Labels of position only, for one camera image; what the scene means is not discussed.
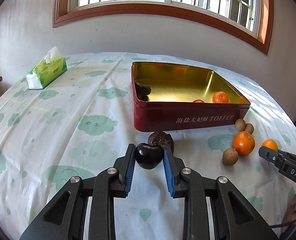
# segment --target person's hand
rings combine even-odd
[[[290,206],[283,217],[282,224],[296,220],[296,212],[294,211],[295,204],[296,204],[296,194],[294,195],[292,201],[290,202]],[[286,230],[287,228],[288,226],[282,227],[282,231]]]

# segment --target white wall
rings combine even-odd
[[[270,51],[211,27],[171,17],[115,15],[52,28],[53,0],[5,0],[0,7],[0,75],[6,90],[53,46],[64,55],[119,51],[165,54],[230,69],[264,87],[296,117],[296,4],[274,0]]]

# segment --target red apple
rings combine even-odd
[[[193,103],[204,103],[204,102],[200,99],[197,99],[197,100],[193,101]]]

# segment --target orange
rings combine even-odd
[[[248,132],[238,132],[233,138],[232,146],[239,155],[248,155],[254,149],[254,138]]]
[[[230,99],[228,95],[222,91],[219,91],[217,93],[214,93],[212,96],[212,102],[213,103],[230,103]]]
[[[261,146],[265,146],[265,147],[268,147],[270,148],[271,150],[274,150],[274,151],[278,151],[278,145],[276,144],[275,141],[271,140],[271,139],[267,139],[265,140]]]

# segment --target table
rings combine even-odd
[[[147,142],[150,133],[133,125],[133,61],[209,68],[249,99],[244,119],[254,125],[256,143],[249,156],[223,165],[222,153],[237,133],[233,125],[171,131],[174,155],[202,176],[226,176],[268,224],[281,223],[296,184],[260,158],[258,149],[273,138],[279,149],[296,154],[296,128],[264,88],[232,71],[187,59],[90,53],[66,57],[68,71],[44,90],[28,90],[23,77],[0,98],[0,226],[9,238],[18,239],[70,177],[96,176],[123,156],[129,143]],[[98,123],[87,126],[82,116]],[[115,199],[117,240],[181,239],[183,207],[182,199],[168,193],[162,164],[153,170],[136,164],[128,198]]]

